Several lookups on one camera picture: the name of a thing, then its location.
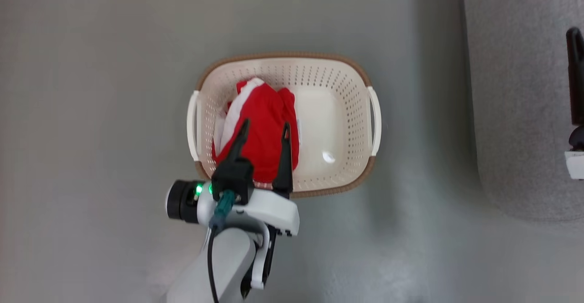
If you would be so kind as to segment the cream perforated laundry basket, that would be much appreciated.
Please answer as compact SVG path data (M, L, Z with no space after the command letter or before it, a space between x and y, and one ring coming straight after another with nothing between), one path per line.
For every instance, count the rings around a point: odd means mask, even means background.
M382 138L381 105L365 70L350 58L314 52L267 52L223 58L199 78L188 102L188 150L209 179L217 115L238 81L259 77L295 95L300 140L292 199L355 189L367 178Z

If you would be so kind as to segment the red shorts with white stripe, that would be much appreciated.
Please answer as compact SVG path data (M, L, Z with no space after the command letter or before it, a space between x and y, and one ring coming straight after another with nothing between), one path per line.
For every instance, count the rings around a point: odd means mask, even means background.
M290 126L292 169L299 163L296 98L290 89L274 89L259 77L228 85L235 97L220 105L215 117L211 155L219 165L227 160L236 135L249 120L247 141L240 155L254 166L254 182L271 184L277 177L282 154L282 137Z

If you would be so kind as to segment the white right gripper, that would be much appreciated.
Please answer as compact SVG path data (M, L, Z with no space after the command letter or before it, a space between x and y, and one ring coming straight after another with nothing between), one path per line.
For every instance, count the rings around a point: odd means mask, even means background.
M584 180L584 35L578 27L566 33L568 52L568 80L571 100L571 119L576 127L565 152L568 174L574 180Z

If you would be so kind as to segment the grey fabric sofa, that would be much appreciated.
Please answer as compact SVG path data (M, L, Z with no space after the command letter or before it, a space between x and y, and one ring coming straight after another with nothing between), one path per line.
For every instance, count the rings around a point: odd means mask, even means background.
M483 190L505 214L584 220L584 180L565 161L573 130L566 32L584 0L462 0Z

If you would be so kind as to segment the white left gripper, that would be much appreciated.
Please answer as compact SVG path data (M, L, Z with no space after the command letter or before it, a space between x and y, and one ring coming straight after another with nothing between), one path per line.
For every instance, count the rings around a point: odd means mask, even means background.
M300 214L297 204L290 200L293 191L290 124L284 124L281 136L279 168L272 182L274 192L254 189L254 166L242 155L249 130L250 120L245 119L211 182L177 180L173 183L165 199L169 218L218 230L237 227L262 233L267 227L277 234L298 235ZM217 202L228 191L235 195L235 203L231 209L222 207L216 212Z

